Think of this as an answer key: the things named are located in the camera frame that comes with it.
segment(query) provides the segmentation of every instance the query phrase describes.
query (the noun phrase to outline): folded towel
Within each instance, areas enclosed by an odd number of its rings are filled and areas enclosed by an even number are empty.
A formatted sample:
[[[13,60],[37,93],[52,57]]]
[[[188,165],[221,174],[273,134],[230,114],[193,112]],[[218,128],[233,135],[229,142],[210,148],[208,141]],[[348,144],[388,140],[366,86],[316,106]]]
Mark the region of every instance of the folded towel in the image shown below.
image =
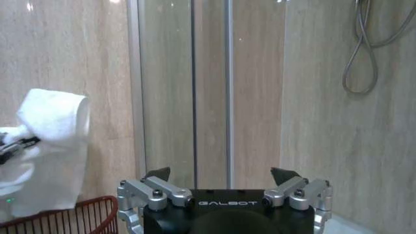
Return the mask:
[[[16,114],[21,125],[0,129],[4,143],[41,140],[0,166],[0,197],[13,196],[10,212],[21,217],[74,206],[86,160],[88,98],[32,89]]]

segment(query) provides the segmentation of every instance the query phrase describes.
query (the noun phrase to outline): logo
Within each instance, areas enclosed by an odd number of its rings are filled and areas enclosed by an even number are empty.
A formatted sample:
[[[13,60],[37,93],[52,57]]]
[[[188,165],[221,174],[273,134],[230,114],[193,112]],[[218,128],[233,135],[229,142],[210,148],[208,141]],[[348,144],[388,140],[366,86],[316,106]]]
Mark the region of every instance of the logo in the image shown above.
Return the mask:
[[[256,201],[226,201],[226,202],[220,202],[220,201],[200,201],[198,205],[200,206],[253,206],[256,205]]]

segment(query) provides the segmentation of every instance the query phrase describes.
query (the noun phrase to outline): metal shower hose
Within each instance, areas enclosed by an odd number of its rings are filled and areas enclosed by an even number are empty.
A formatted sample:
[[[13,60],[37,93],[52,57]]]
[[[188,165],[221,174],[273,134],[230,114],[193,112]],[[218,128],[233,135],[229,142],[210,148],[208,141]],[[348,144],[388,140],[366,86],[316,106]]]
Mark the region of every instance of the metal shower hose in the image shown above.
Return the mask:
[[[356,1],[356,18],[354,18],[354,22],[353,22],[353,26],[354,26],[353,31],[354,31],[354,35],[356,35],[356,39],[357,39],[357,45],[356,45],[354,51],[352,53],[352,56],[349,58],[348,64],[345,65],[345,69],[344,69],[344,73],[342,73],[342,87],[348,93],[368,94],[372,91],[372,89],[374,88],[376,83],[377,83],[377,79],[378,79],[378,67],[377,67],[376,56],[373,54],[373,49],[389,45],[400,37],[400,35],[402,34],[402,32],[404,32],[406,26],[409,25],[410,20],[416,14],[416,2],[414,2],[413,8],[412,8],[405,20],[404,20],[397,32],[394,34],[392,34],[385,40],[378,41],[378,42],[370,42],[368,39],[368,35],[366,35],[366,23],[368,23],[368,16],[369,16],[369,10],[370,10],[370,0],[354,0],[354,1]],[[361,31],[360,35],[357,33],[357,22],[358,22],[360,31]],[[366,49],[366,52],[369,55],[370,64],[372,64],[372,81],[370,81],[370,84],[366,86],[365,89],[362,89],[360,91],[354,91],[346,85],[346,81],[348,81],[346,76],[348,76],[348,73],[350,70],[352,62],[356,58],[358,49],[360,49],[362,44],[365,46],[365,49]]]

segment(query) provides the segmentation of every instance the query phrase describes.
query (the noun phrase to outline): beige tiled wall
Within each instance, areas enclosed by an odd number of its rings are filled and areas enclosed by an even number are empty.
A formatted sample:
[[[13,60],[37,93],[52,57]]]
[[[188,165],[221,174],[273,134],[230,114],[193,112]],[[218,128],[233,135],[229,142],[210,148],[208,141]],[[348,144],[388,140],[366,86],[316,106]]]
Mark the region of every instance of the beige tiled wall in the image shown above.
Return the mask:
[[[352,2],[293,0],[285,12],[281,166],[330,180],[333,211],[377,233],[416,233],[416,20],[404,38],[374,51],[380,79],[364,97],[348,95]],[[369,38],[397,29],[413,0],[373,1]],[[370,77],[360,52],[350,73]]]
[[[124,0],[0,2],[0,126],[30,88],[86,95],[90,144],[80,199],[134,178]]]

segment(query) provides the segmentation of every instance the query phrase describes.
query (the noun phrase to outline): wire basket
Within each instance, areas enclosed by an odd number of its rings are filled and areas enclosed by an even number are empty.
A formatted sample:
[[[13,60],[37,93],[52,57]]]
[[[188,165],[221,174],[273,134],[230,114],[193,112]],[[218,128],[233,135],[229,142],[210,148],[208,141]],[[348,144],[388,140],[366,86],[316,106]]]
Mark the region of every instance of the wire basket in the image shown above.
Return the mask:
[[[102,196],[70,210],[45,211],[0,224],[0,234],[116,234],[117,199]]]

